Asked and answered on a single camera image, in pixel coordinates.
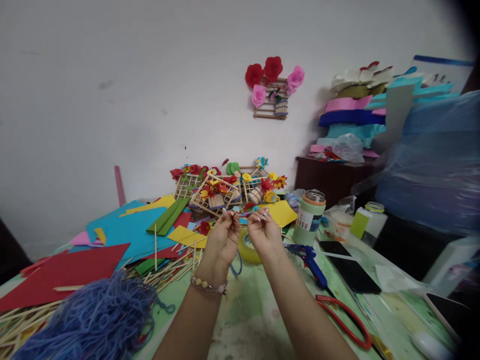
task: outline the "thermos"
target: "thermos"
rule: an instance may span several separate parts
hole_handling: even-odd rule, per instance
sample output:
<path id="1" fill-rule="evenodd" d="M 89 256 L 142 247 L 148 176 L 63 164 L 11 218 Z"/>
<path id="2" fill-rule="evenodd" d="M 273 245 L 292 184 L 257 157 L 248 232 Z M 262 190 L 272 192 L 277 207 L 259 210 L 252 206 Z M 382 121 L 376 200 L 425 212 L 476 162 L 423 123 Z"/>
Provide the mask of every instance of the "thermos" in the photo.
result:
<path id="1" fill-rule="evenodd" d="M 293 232 L 293 240 L 297 244 L 313 246 L 325 204 L 325 194 L 316 189 L 308 190 L 303 195 Z"/>

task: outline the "blue glue gun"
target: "blue glue gun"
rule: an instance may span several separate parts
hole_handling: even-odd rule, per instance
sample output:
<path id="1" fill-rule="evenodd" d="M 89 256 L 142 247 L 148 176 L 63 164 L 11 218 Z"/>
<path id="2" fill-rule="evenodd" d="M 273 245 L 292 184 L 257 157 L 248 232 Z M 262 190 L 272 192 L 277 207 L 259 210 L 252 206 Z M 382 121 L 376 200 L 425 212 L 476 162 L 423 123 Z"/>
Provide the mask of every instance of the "blue glue gun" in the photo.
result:
<path id="1" fill-rule="evenodd" d="M 310 269 L 313 277 L 315 278 L 315 284 L 322 290 L 327 288 L 327 279 L 325 278 L 324 274 L 320 270 L 319 266 L 314 260 L 314 257 L 317 254 L 314 251 L 314 248 L 311 246 L 305 245 L 296 245 L 296 244 L 288 244 L 285 248 L 292 254 L 301 257 L 301 259 L 305 262 L 305 264 Z"/>

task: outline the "smartphone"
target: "smartphone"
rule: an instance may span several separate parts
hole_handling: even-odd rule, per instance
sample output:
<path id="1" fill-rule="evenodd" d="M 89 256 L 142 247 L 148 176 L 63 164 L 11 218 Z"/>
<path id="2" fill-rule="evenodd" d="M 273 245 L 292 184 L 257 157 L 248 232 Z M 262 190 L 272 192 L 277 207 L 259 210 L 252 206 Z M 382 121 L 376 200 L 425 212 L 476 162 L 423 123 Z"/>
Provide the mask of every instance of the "smartphone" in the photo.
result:
<path id="1" fill-rule="evenodd" d="M 435 295 L 431 292 L 423 294 L 425 302 L 432 311 L 438 316 L 438 319 L 445 326 L 450 335 L 458 342 L 462 328 L 465 328 L 465 321 L 473 316 L 472 309 L 462 303 L 450 300 L 446 297 Z"/>
<path id="2" fill-rule="evenodd" d="M 327 253 L 351 256 L 344 246 L 338 241 L 319 241 L 320 247 Z M 380 294 L 382 289 L 373 281 L 367 272 L 356 261 L 329 256 L 337 271 L 346 284 L 358 294 Z"/>

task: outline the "beaded bracelet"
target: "beaded bracelet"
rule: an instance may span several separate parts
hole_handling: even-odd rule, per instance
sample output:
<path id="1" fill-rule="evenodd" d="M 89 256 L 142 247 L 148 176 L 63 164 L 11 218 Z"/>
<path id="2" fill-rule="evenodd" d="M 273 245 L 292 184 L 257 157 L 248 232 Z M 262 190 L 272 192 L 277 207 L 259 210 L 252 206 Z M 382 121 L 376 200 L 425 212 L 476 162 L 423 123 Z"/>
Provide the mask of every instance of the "beaded bracelet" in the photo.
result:
<path id="1" fill-rule="evenodd" d="M 201 289 L 203 291 L 209 292 L 209 293 L 219 293 L 222 295 L 227 295 L 227 284 L 228 280 L 225 280 L 225 283 L 220 285 L 219 287 L 214 287 L 212 285 L 209 285 L 209 283 L 206 280 L 202 280 L 199 277 L 196 277 L 195 275 L 190 278 L 190 282 L 192 285 L 194 285 L 196 288 Z"/>

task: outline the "string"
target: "string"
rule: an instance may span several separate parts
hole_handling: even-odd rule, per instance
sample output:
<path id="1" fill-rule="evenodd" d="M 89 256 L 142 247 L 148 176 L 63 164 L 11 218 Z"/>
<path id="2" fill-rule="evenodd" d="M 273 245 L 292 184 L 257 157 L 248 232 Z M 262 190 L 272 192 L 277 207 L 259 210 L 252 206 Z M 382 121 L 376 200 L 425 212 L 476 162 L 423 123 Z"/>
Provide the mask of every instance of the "string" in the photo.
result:
<path id="1" fill-rule="evenodd" d="M 155 305 L 168 314 L 175 311 L 175 305 L 160 301 L 154 287 L 118 270 L 61 302 L 48 325 L 13 359 L 131 359 L 153 334 Z"/>
<path id="2" fill-rule="evenodd" d="M 242 256 L 240 255 L 240 251 L 239 251 L 238 248 L 236 249 L 236 252 L 238 253 L 238 257 L 240 258 L 240 270 L 238 272 L 236 272 L 235 269 L 234 269 L 234 266 L 232 264 L 230 264 L 230 269 L 231 269 L 231 272 L 233 273 L 233 275 L 238 276 L 242 273 L 243 265 L 242 265 Z"/>

